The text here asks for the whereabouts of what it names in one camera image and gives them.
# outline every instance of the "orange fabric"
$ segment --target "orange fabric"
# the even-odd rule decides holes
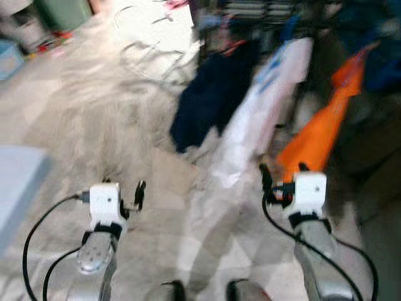
[[[321,171],[327,163],[344,119],[348,101],[358,95],[362,84],[366,51],[350,58],[332,77],[336,90],[327,107],[313,116],[305,128],[277,157],[284,170],[282,181],[291,182],[298,164],[305,163],[311,171]]]
[[[231,56],[238,47],[240,47],[241,45],[246,44],[246,43],[247,43],[246,40],[239,40],[236,42],[229,41],[228,42],[229,49],[226,50],[225,52],[223,52],[223,54],[225,56]]]

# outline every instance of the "white cloth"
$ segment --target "white cloth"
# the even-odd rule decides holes
[[[254,154],[267,149],[281,111],[297,83],[305,80],[313,41],[285,43],[262,67],[243,103],[229,122],[211,165],[224,188],[238,182]]]

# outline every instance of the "clothing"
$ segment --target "clothing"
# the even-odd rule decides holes
[[[273,136],[283,99],[308,74],[313,40],[285,42],[255,76],[247,95],[222,136],[208,170],[224,189],[244,177],[255,154],[263,154]]]
[[[394,13],[399,26],[401,21],[401,0],[389,0],[388,6]],[[340,31],[340,38],[350,53],[356,53],[370,43],[381,43],[369,52],[363,78],[363,86],[370,92],[397,92],[401,83],[401,41],[383,36],[383,27],[388,26],[388,16],[377,6],[348,5],[339,14],[339,22],[363,24],[363,32]]]
[[[258,62],[259,42],[237,46],[231,55],[216,53],[200,66],[195,79],[182,92],[170,128],[177,152],[201,146],[211,127],[221,135],[242,102]]]
[[[291,182],[301,162],[311,171],[322,171],[326,166],[348,102],[352,96],[360,94],[366,57],[367,51],[362,50],[333,75],[335,91],[330,103],[315,114],[277,157],[283,168],[282,181]]]

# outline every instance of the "navy blue cloth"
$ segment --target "navy blue cloth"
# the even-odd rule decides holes
[[[401,19],[401,0],[391,0],[388,5]],[[365,64],[363,85],[371,92],[401,90],[401,41],[380,36],[380,27],[386,19],[385,12],[375,6],[349,5],[340,13],[340,22],[363,24],[368,28],[362,33],[340,31],[341,40],[350,53],[358,52],[373,41],[381,41],[379,47],[369,52]]]
[[[249,88],[258,58],[259,42],[252,41],[239,46],[231,56],[213,54],[199,67],[180,96],[170,128],[177,152],[201,146],[213,126],[222,133]]]

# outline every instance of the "black cable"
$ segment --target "black cable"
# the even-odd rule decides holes
[[[71,255],[72,253],[77,252],[79,248],[75,248],[74,250],[68,251],[67,253],[65,253],[64,255],[60,256],[59,258],[57,258],[57,260],[55,262],[53,262],[53,264],[49,267],[48,272],[46,273],[46,276],[44,278],[44,282],[43,282],[43,301],[48,301],[48,285],[49,285],[49,279],[51,276],[51,273],[53,272],[53,270],[55,269],[55,267],[57,266],[57,264],[63,260],[64,258],[66,258],[68,255]]]
[[[25,244],[24,244],[24,251],[23,251],[23,277],[24,277],[24,284],[26,291],[31,298],[32,301],[38,301],[38,299],[35,297],[35,294],[33,293],[31,284],[29,282],[29,275],[28,275],[28,248],[29,248],[29,242],[31,241],[33,233],[36,231],[38,226],[42,223],[42,221],[47,217],[47,215],[50,214],[56,207],[59,205],[71,200],[71,199],[78,199],[79,195],[78,194],[73,194],[72,196],[68,196],[67,198],[62,199],[61,201],[57,202],[54,204],[47,212],[45,212],[44,215],[36,222],[36,224],[32,227],[31,231],[29,232]]]
[[[357,285],[355,284],[355,282],[346,274],[346,272],[339,266],[337,265],[337,263],[335,263],[333,260],[331,260],[330,258],[328,258],[323,252],[321,252],[320,250],[318,250],[316,247],[314,247],[313,245],[307,243],[305,240],[303,240],[302,238],[297,237],[296,235],[294,235],[293,233],[289,232],[288,230],[284,229],[283,227],[281,227],[279,224],[277,224],[274,219],[271,218],[268,209],[266,207],[266,202],[267,199],[263,198],[262,199],[262,209],[263,209],[263,213],[265,215],[265,217],[268,219],[268,221],[270,221],[270,223],[276,227],[278,230],[280,230],[281,232],[283,232],[285,235],[288,235],[289,237],[291,237],[292,239],[294,239],[297,243],[300,243],[301,245],[307,247],[308,249],[314,251],[316,254],[318,254],[320,257],[322,257],[322,259],[324,259],[325,261],[327,261],[338,273],[340,273],[340,275],[342,277],[344,277],[344,279],[348,282],[348,284],[351,286],[351,288],[353,289],[353,291],[355,292],[355,295],[357,296],[357,299],[359,301],[363,301],[362,298],[362,294],[359,291]]]
[[[339,244],[358,252],[368,263],[370,271],[372,272],[372,278],[373,278],[373,292],[372,292],[371,301],[376,301],[377,295],[378,295],[378,273],[377,273],[376,266],[373,263],[372,259],[370,259],[370,257],[363,250],[361,250],[349,243],[346,243],[345,241],[342,241],[341,239],[339,239],[337,237],[335,237],[335,239]]]

